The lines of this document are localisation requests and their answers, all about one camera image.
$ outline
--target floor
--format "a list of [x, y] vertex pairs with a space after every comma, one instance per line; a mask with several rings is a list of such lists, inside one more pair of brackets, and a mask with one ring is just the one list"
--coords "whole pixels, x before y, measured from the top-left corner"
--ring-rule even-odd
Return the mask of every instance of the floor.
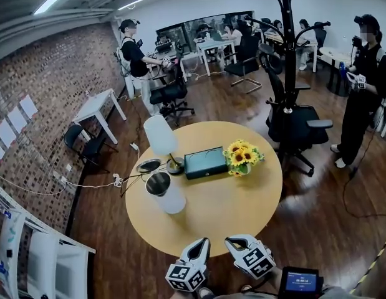
[[[189, 68], [195, 60], [189, 60]], [[219, 69], [212, 66], [211, 71]], [[198, 67], [203, 74], [203, 67]], [[251, 85], [230, 87], [234, 77], [226, 74], [190, 79], [187, 101], [196, 115], [182, 118], [181, 126], [208, 120], [232, 121], [246, 125], [265, 138], [265, 120], [269, 105], [265, 100], [273, 95], [268, 76], [263, 70], [252, 78], [263, 88], [246, 95]], [[319, 116], [334, 121], [328, 131], [330, 142], [317, 145], [304, 154], [316, 166], [312, 178], [291, 171], [284, 180], [286, 195], [257, 238], [272, 251], [280, 266], [292, 265], [319, 269], [325, 283], [352, 289], [367, 271], [386, 240], [386, 216], [356, 219], [344, 209], [342, 190], [349, 178], [349, 169], [334, 167], [329, 146], [338, 143], [346, 98], [326, 89], [329, 69], [319, 66], [317, 74], [307, 69], [298, 80], [312, 86], [302, 91], [298, 102], [312, 105]], [[140, 99], [120, 101], [128, 120], [112, 115], [109, 125], [119, 140], [119, 153], [107, 158], [107, 168], [121, 177], [129, 174], [137, 160], [129, 144], [136, 142], [141, 151], [148, 147], [140, 119], [148, 118]], [[358, 163], [371, 133], [365, 136]], [[88, 176], [85, 185], [101, 185], [112, 181], [112, 175]], [[355, 178], [347, 186], [346, 203], [358, 215], [386, 213], [386, 137], [376, 134]], [[119, 189], [83, 189], [75, 212], [71, 237], [97, 250], [94, 260], [94, 298], [161, 298], [171, 297], [165, 281], [168, 266], [175, 258], [146, 244], [133, 229], [120, 198]], [[233, 293], [253, 281], [233, 267], [231, 257], [222, 255], [209, 260], [209, 285], [218, 294]], [[386, 298], [386, 250], [356, 294]]]

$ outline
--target shelf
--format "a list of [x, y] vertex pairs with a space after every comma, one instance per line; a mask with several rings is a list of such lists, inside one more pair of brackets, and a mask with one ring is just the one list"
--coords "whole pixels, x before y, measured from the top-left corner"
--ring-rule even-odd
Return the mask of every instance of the shelf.
[[46, 295], [55, 298], [55, 269], [59, 238], [54, 234], [46, 234], [34, 230], [29, 246], [28, 257], [28, 294], [33, 299], [41, 299]]
[[[4, 262], [4, 268], [8, 276], [0, 273], [3, 288], [12, 299], [18, 299], [17, 265], [18, 249], [21, 241], [22, 229], [25, 223], [25, 214], [9, 209], [11, 219], [4, 218], [0, 234], [0, 260]], [[7, 250], [12, 250], [12, 257], [7, 258]]]
[[57, 299], [87, 299], [88, 255], [82, 247], [59, 245], [55, 273]]

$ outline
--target screen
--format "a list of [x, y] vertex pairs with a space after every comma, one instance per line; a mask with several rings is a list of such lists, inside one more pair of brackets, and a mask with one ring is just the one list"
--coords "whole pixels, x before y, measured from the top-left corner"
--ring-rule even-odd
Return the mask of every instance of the screen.
[[291, 292], [314, 292], [316, 291], [316, 275], [288, 272], [286, 290]]

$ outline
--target chair armrest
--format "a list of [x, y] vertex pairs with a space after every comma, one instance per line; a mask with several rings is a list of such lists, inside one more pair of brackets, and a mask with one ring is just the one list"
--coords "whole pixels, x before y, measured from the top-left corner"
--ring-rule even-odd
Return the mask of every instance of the chair armrest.
[[256, 57], [250, 57], [249, 59], [244, 60], [244, 61], [243, 61], [243, 64], [245, 64], [245, 63], [247, 63], [247, 62], [250, 62], [250, 61], [252, 61], [252, 60], [255, 60], [255, 59], [256, 59]]
[[232, 56], [236, 55], [237, 53], [238, 53], [238, 52], [235, 52], [235, 53], [229, 54], [229, 55], [225, 56], [224, 58], [225, 58], [225, 59], [227, 59], [228, 57], [232, 57]]
[[154, 81], [154, 80], [158, 80], [159, 78], [164, 78], [164, 77], [166, 77], [166, 74], [161, 74], [157, 77], [153, 77], [152, 80]]
[[312, 120], [312, 121], [306, 121], [306, 125], [309, 128], [332, 128], [333, 122], [332, 120]]
[[301, 90], [310, 90], [310, 89], [311, 89], [311, 86], [308, 85], [308, 84], [305, 84], [305, 83], [297, 82], [297, 83], [295, 83], [295, 89], [298, 90], [298, 91], [301, 91]]

